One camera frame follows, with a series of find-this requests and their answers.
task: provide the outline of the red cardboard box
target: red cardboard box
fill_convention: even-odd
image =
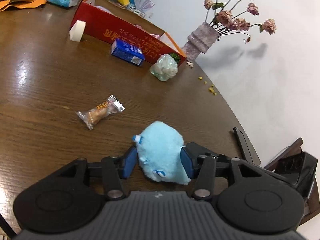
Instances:
[[[96,8],[95,5],[106,8],[113,15]],[[86,22],[84,33],[95,38],[110,44],[120,38],[139,47],[149,63],[156,63],[163,54],[170,54],[178,66],[186,59],[184,52],[168,33],[109,0],[81,0],[71,27],[77,20]],[[161,39],[158,40],[150,34],[157,34]]]

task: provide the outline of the metal screw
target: metal screw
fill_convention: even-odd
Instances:
[[[197,189],[195,191],[195,195],[197,197],[208,197],[208,196],[210,196],[210,194],[211,194],[210,191],[207,189]]]
[[[120,198],[123,195],[123,192],[119,189],[112,189],[107,193],[108,197],[111,198]]]

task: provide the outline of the light blue plush toy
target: light blue plush toy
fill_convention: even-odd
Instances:
[[[157,121],[132,139],[136,142],[139,164],[147,177],[157,182],[189,183],[180,160],[183,138],[174,128]]]

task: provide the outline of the black cable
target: black cable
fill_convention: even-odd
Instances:
[[[4,233],[9,236],[9,238],[13,239],[17,234],[13,229],[9,226],[7,221],[3,218],[3,216],[0,214],[0,228],[4,231]]]

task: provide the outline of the wrapped snack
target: wrapped snack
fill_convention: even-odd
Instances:
[[[78,111],[77,115],[85,122],[89,130],[93,129],[93,126],[97,124],[102,118],[107,117],[109,114],[119,113],[124,110],[124,106],[116,99],[114,95],[111,95],[107,101],[98,105],[95,108],[87,112]]]

